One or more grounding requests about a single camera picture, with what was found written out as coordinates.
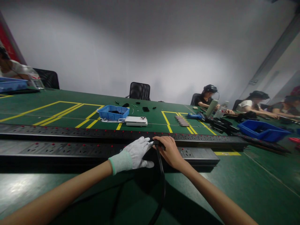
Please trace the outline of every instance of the blue tray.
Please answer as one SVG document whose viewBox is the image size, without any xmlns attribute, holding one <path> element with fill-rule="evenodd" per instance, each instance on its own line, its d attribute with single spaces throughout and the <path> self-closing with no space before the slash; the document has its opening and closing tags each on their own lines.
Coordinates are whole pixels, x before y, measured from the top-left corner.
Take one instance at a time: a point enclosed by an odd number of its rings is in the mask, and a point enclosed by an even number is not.
<svg viewBox="0 0 300 225">
<path fill-rule="evenodd" d="M 27 88 L 27 80 L 0 77 L 0 93 Z"/>
<path fill-rule="evenodd" d="M 240 128 L 240 131 L 243 134 L 267 142 L 278 142 L 282 140 L 285 136 L 290 134 L 290 132 L 278 128 L 276 126 L 270 125 L 266 122 L 254 120 L 246 120 L 240 123 L 237 127 Z M 255 131 L 257 128 L 260 128 L 264 131 L 261 133 L 257 133 Z"/>
<path fill-rule="evenodd" d="M 118 111 L 122 114 L 112 113 L 109 111 Z M 122 118 L 126 119 L 126 117 L 129 115 L 128 108 L 113 105 L 104 106 L 103 108 L 98 109 L 97 112 L 99 113 L 100 118 L 107 118 L 110 120 L 118 120 Z"/>
</svg>

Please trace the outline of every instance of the desk surface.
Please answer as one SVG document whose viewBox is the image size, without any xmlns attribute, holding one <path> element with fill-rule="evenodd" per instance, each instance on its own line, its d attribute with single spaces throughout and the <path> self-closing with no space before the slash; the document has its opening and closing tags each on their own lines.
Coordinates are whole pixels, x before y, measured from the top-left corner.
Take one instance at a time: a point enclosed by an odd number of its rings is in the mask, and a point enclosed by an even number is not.
<svg viewBox="0 0 300 225">
<path fill-rule="evenodd" d="M 148 126 L 127 127 L 99 121 L 96 109 L 117 105 L 116 100 L 121 106 L 130 104 L 131 116 L 147 117 Z M 189 105 L 63 90 L 0 96 L 0 102 L 0 123 L 219 135 L 197 120 L 189 120 L 189 128 L 179 126 L 175 115 L 197 112 Z M 148 107 L 150 112 L 143 112 L 142 107 Z M 266 122 L 279 126 L 274 120 Z M 300 153 L 287 138 L 280 144 L 292 154 L 282 156 L 251 146 L 241 153 L 218 152 L 221 161 L 217 167 L 201 174 L 259 224 L 299 224 Z M 74 176 L 1 174 L 0 219 Z M 166 180 L 166 200 L 157 224 L 221 224 L 210 205 L 182 174 L 167 173 Z M 158 175 L 151 169 L 120 173 L 92 187 L 52 224 L 147 224 L 160 201 L 160 191 Z"/>
</svg>

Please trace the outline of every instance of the blue tool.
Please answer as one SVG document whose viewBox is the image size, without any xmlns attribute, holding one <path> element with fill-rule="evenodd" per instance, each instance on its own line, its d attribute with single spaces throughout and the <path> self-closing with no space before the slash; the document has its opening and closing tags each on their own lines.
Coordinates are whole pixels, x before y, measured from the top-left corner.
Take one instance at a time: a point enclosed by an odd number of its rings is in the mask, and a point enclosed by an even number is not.
<svg viewBox="0 0 300 225">
<path fill-rule="evenodd" d="M 205 121 L 205 116 L 202 113 L 197 113 L 196 115 L 192 115 L 191 113 L 187 114 L 187 118 L 188 119 L 197 119 L 197 120 L 201 120 L 201 121 Z"/>
</svg>

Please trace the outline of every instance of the power cord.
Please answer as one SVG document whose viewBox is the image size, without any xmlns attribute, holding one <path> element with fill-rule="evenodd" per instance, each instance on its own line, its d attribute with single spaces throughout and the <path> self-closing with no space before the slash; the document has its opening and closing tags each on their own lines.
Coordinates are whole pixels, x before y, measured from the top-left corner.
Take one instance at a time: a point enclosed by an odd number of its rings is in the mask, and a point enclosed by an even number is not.
<svg viewBox="0 0 300 225">
<path fill-rule="evenodd" d="M 155 224 L 155 222 L 156 222 L 157 218 L 159 217 L 160 212 L 163 208 L 163 202 L 164 202 L 165 196 L 166 196 L 166 179 L 165 179 L 165 173 L 163 172 L 163 163 L 162 163 L 161 155 L 159 153 L 158 143 L 155 143 L 155 147 L 156 147 L 156 154 L 157 154 L 157 158 L 158 158 L 160 175 L 161 175 L 161 179 L 162 179 L 162 198 L 161 198 L 161 201 L 158 204 L 157 209 L 156 209 L 154 215 L 152 216 L 148 225 Z"/>
</svg>

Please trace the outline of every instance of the glove cuff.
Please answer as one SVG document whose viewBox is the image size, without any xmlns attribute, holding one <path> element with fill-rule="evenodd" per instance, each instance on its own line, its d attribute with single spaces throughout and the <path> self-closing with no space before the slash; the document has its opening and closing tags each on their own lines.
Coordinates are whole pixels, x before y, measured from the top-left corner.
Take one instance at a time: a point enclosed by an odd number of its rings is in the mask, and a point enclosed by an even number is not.
<svg viewBox="0 0 300 225">
<path fill-rule="evenodd" d="M 123 170 L 131 170 L 133 168 L 132 159 L 127 151 L 121 151 L 119 154 L 108 158 L 112 165 L 113 175 Z"/>
</svg>

